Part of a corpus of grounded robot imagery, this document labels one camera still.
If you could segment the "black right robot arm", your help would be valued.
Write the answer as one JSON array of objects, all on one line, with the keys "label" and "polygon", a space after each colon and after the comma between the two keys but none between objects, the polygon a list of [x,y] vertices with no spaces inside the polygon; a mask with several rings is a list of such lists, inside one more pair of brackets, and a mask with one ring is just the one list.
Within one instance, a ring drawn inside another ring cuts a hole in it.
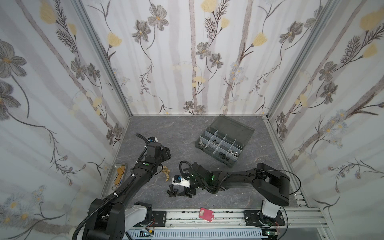
[{"label": "black right robot arm", "polygon": [[180,174],[172,178],[172,184],[182,186],[180,196],[191,197],[196,189],[203,189],[216,195],[219,191],[232,188],[250,188],[264,197],[262,215],[274,219],[282,207],[290,204],[291,179],[289,171],[278,170],[266,164],[257,164],[253,169],[242,172],[210,172],[198,163],[190,164],[182,161],[179,164]]}]

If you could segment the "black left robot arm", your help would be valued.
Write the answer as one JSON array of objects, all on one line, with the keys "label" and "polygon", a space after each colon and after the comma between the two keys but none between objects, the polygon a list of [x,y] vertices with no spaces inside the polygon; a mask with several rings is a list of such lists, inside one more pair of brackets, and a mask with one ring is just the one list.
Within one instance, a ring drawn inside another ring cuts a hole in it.
[{"label": "black left robot arm", "polygon": [[87,216],[75,229],[72,239],[76,240],[81,230],[83,240],[121,240],[126,231],[125,211],[136,193],[148,183],[163,162],[172,158],[170,149],[157,138],[136,136],[145,142],[145,149],[139,156],[131,175],[103,199],[95,199]]}]

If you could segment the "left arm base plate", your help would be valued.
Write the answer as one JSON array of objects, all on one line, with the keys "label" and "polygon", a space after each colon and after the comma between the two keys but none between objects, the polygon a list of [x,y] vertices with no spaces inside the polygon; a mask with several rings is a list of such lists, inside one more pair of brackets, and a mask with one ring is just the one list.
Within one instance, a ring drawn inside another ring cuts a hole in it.
[{"label": "left arm base plate", "polygon": [[153,211],[148,227],[165,227],[167,220],[166,211]]}]

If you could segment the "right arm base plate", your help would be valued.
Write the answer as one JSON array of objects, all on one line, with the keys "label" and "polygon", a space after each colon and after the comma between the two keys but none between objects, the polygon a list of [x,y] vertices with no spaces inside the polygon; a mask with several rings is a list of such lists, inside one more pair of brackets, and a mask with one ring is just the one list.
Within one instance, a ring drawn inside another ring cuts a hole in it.
[{"label": "right arm base plate", "polygon": [[271,227],[281,227],[286,225],[282,211],[280,210],[275,218],[263,216],[261,211],[244,211],[244,218],[247,226],[258,228],[268,229]]}]

